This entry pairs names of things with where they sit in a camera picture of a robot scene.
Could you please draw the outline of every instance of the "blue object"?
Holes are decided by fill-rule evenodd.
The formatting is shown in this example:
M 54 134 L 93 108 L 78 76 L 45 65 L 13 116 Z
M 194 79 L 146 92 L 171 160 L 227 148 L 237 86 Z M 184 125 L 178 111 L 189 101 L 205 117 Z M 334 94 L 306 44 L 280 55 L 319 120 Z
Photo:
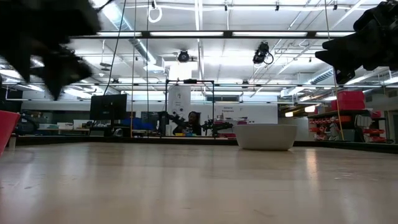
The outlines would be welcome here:
M 121 124 L 125 126 L 130 126 L 131 119 L 121 120 Z M 132 119 L 132 128 L 134 130 L 154 130 L 155 127 L 151 123 L 143 123 L 141 118 L 133 118 Z

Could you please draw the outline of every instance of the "computer monitor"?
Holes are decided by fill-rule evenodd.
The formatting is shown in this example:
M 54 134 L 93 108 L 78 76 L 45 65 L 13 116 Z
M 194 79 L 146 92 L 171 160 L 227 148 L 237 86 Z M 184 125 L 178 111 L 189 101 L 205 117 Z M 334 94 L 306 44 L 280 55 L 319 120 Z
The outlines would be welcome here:
M 127 95 L 92 96 L 90 106 L 90 119 L 111 120 L 126 118 Z

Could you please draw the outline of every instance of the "light fixture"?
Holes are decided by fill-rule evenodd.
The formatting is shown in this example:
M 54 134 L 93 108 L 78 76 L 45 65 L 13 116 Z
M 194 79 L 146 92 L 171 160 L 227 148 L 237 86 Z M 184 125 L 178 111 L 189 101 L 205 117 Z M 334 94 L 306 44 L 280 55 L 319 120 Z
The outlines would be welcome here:
M 101 37 L 142 37 L 141 32 L 99 32 L 98 36 Z
M 12 78 L 22 78 L 21 75 L 15 70 L 4 69 L 4 70 L 0 70 L 0 73 L 3 75 L 7 75 L 9 77 L 12 77 Z
M 366 76 L 361 76 L 361 77 L 358 77 L 358 78 L 354 78 L 354 79 L 346 82 L 345 85 L 354 84 L 354 83 L 360 82 L 362 80 L 365 80 L 366 78 L 367 78 Z
M 286 118 L 291 118 L 293 116 L 293 112 L 287 112 L 286 114 L 285 114 L 285 117 Z
M 398 82 L 398 77 L 390 78 L 390 79 L 388 79 L 388 80 L 386 80 L 384 82 L 381 82 L 381 83 L 384 83 L 385 85 L 388 85 L 388 84 L 393 84 L 393 83 L 396 83 L 396 82 Z
M 307 113 L 314 113 L 315 112 L 315 105 L 308 106 L 308 107 L 304 108 L 304 111 L 307 112 Z
M 85 92 L 83 92 L 83 91 L 79 91 L 79 90 L 67 89 L 67 90 L 65 90 L 64 92 L 65 92 L 65 93 L 68 93 L 68 94 L 70 94 L 70 95 L 73 95 L 73 96 L 80 97 L 80 98 L 91 98 L 91 95 L 90 95 L 90 94 L 85 93 Z
M 40 66 L 40 67 L 44 67 L 44 63 L 37 60 L 36 58 L 32 58 L 31 59 L 36 65 Z
M 28 88 L 28 89 L 31 89 L 31 90 L 35 90 L 35 91 L 44 91 L 42 88 L 40 88 L 38 86 L 33 86 L 33 85 L 19 85 L 19 86 L 24 87 L 24 88 Z
M 198 37 L 198 36 L 222 36 L 224 32 L 209 32 L 209 31 L 190 31 L 190 32 L 151 32 L 151 36 L 153 37 L 170 37 L 170 36 L 177 36 L 177 37 Z
M 345 37 L 347 35 L 354 34 L 354 32 L 330 32 L 330 37 Z M 328 37 L 328 32 L 317 32 L 315 37 Z
M 328 96 L 328 97 L 324 98 L 323 100 L 325 100 L 325 101 L 337 100 L 337 97 L 336 96 Z
M 305 37 L 308 32 L 233 32 L 232 36 L 235 37 Z

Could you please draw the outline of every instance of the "ceiling camera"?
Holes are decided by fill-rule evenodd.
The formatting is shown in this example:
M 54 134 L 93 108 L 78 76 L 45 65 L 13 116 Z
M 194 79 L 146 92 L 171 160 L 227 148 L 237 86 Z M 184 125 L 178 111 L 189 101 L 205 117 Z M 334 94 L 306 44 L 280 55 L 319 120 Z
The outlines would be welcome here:
M 187 50 L 181 50 L 180 54 L 178 55 L 178 61 L 179 62 L 187 62 L 189 61 L 189 54 Z
M 266 62 L 266 58 L 268 56 L 271 56 L 272 61 L 271 62 Z M 261 64 L 262 62 L 266 64 L 272 64 L 274 62 L 274 56 L 269 52 L 269 46 L 267 42 L 261 42 L 259 45 L 258 49 L 256 50 L 256 53 L 254 54 L 253 57 L 253 63 L 254 64 Z

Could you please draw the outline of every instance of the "white bowl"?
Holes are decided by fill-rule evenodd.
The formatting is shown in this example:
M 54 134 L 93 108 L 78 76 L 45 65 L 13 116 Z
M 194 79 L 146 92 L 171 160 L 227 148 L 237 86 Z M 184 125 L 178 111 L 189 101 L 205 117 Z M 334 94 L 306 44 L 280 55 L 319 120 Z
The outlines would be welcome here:
M 296 138 L 297 126 L 287 124 L 242 124 L 233 126 L 242 149 L 289 150 Z

